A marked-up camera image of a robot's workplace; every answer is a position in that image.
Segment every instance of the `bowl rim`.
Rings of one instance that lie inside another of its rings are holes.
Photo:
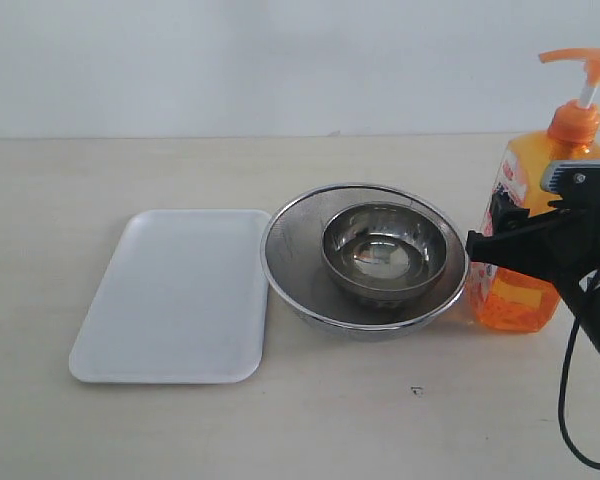
[[[444,260],[438,267],[438,270],[436,270],[436,272],[433,275],[427,277],[427,279],[424,280],[423,282],[418,283],[416,285],[411,285],[409,287],[393,288],[393,289],[376,288],[376,287],[370,287],[368,285],[364,285],[362,283],[358,283],[355,280],[347,277],[338,268],[336,268],[336,266],[333,264],[333,262],[327,255],[327,252],[324,247],[325,237],[327,235],[327,231],[329,230],[329,227],[331,227],[333,222],[338,220],[338,218],[340,218],[342,215],[350,212],[351,210],[361,209],[363,207],[373,206],[373,205],[377,205],[377,206],[387,205],[390,207],[397,207],[397,208],[400,208],[403,210],[408,210],[410,212],[416,213],[417,215],[423,217],[425,220],[427,220],[429,223],[431,223],[433,225],[434,229],[442,237],[442,240],[444,243]],[[338,276],[338,278],[340,278],[342,281],[346,282],[347,284],[354,285],[356,288],[362,288],[362,289],[370,291],[370,292],[408,293],[408,292],[412,292],[413,290],[420,289],[422,287],[426,287],[427,285],[435,283],[435,281],[440,277],[440,275],[442,275],[444,273],[444,269],[447,266],[447,258],[449,256],[448,255],[449,254],[449,240],[444,236],[444,233],[438,228],[438,226],[435,224],[435,222],[428,215],[425,215],[423,212],[419,212],[417,210],[410,209],[409,207],[407,207],[405,205],[400,205],[399,203],[395,203],[395,202],[373,201],[373,202],[356,203],[354,205],[350,205],[349,207],[340,210],[333,217],[331,217],[331,220],[329,220],[327,222],[326,226],[322,229],[322,235],[320,237],[320,254],[322,255],[322,260],[324,262],[326,262],[328,268],[331,270],[332,273],[336,274]]]
[[[463,252],[463,259],[464,259],[464,268],[463,268],[462,278],[461,278],[460,282],[458,282],[457,287],[455,288],[453,293],[447,298],[447,300],[444,303],[439,305],[437,308],[435,308],[423,315],[420,315],[419,317],[411,318],[409,320],[404,320],[402,322],[396,322],[396,323],[391,323],[391,324],[382,324],[382,325],[359,324],[359,323],[350,323],[350,322],[342,322],[340,320],[334,320],[333,318],[329,318],[327,316],[316,313],[316,312],[310,310],[309,308],[298,303],[296,300],[291,298],[291,296],[289,296],[282,289],[282,287],[278,284],[278,282],[274,278],[273,273],[271,272],[271,268],[269,267],[269,261],[267,259],[267,255],[266,255],[267,241],[269,239],[269,236],[271,235],[272,227],[277,223],[278,219],[287,210],[289,210],[291,207],[295,206],[296,204],[302,202],[303,200],[306,200],[307,198],[310,198],[310,197],[317,195],[319,193],[322,193],[322,192],[326,192],[326,191],[330,191],[330,190],[340,190],[340,189],[346,189],[346,188],[369,188],[372,190],[380,190],[380,191],[384,191],[387,193],[394,193],[394,194],[402,196],[404,198],[415,200],[416,202],[419,202],[422,205],[424,205],[425,207],[431,209],[431,211],[435,212],[436,215],[439,215],[440,218],[442,218],[447,223],[447,225],[449,225],[449,228],[451,229],[453,234],[458,238],[458,241],[460,242],[460,244],[463,246],[462,252]],[[436,207],[432,203],[419,197],[418,195],[408,193],[404,190],[401,190],[401,189],[398,189],[395,187],[390,187],[387,185],[381,185],[381,184],[376,184],[376,183],[366,183],[366,182],[332,183],[332,184],[328,184],[328,185],[323,185],[321,187],[317,187],[317,188],[308,190],[308,191],[298,195],[297,197],[289,200],[286,204],[284,204],[282,207],[280,207],[271,216],[271,218],[269,219],[269,222],[267,223],[267,226],[265,227],[265,230],[262,234],[262,238],[260,241],[260,261],[262,263],[264,274],[269,282],[269,285],[271,285],[273,290],[287,304],[291,305],[293,308],[295,308],[302,314],[307,315],[307,316],[309,316],[315,320],[318,320],[322,323],[325,323],[327,325],[331,325],[333,327],[344,328],[346,330],[356,330],[356,331],[364,331],[364,332],[381,332],[381,331],[388,331],[388,330],[399,330],[401,328],[404,328],[404,327],[407,327],[410,325],[419,324],[428,319],[433,319],[433,317],[436,317],[436,316],[444,313],[449,308],[451,308],[451,306],[454,305],[456,303],[456,301],[462,295],[462,292],[463,292],[463,289],[464,289],[464,286],[465,286],[465,283],[467,280],[468,272],[469,272],[469,256],[467,255],[467,252],[464,249],[464,242],[462,242],[462,237],[460,236],[460,231],[459,231],[458,227],[456,226],[456,224],[453,221],[451,221],[450,218],[444,212],[442,212],[438,207]]]

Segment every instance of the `orange pump nozzle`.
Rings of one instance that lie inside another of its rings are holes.
[[[593,96],[600,84],[600,48],[565,48],[541,53],[542,63],[556,60],[584,62],[587,80],[578,100],[571,100],[556,110],[548,133],[565,142],[589,144],[600,126],[600,111],[593,104]]]

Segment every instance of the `large metal bowl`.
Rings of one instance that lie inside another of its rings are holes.
[[[368,202],[345,209],[328,223],[322,259],[333,281],[361,304],[400,308],[440,279],[447,242],[422,212]]]
[[[322,260],[322,233],[339,212],[368,202],[402,205],[426,215],[442,232],[447,262],[435,287],[405,308],[372,310],[343,294]],[[447,310],[461,295],[468,257],[457,229],[424,200],[373,184],[338,184],[304,193],[271,218],[260,249],[273,289],[307,323],[356,340],[385,340],[411,333]]]

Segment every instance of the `orange liquid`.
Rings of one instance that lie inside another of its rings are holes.
[[[523,205],[538,215],[551,210],[547,202],[559,197],[540,188],[544,170],[553,160],[600,159],[600,146],[574,145],[550,138],[546,132],[522,135],[509,142],[508,149],[517,157],[527,193]],[[478,320],[491,328],[514,332],[537,332],[555,313],[560,296],[550,283],[498,268],[490,290],[483,298],[472,271],[468,284],[471,306]]]

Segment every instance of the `white wall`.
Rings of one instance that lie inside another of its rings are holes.
[[[0,137],[542,128],[571,46],[600,0],[0,0]]]

